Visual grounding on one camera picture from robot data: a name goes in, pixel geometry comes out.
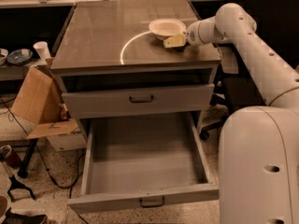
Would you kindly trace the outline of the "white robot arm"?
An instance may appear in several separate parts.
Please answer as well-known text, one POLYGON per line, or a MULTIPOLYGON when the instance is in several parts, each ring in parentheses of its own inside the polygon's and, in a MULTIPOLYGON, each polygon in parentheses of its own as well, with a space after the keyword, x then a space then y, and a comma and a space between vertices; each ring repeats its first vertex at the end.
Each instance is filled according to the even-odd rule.
POLYGON ((254 19, 229 3, 164 44, 234 44, 264 100, 222 126, 220 224, 299 224, 299 75, 255 29, 254 19))

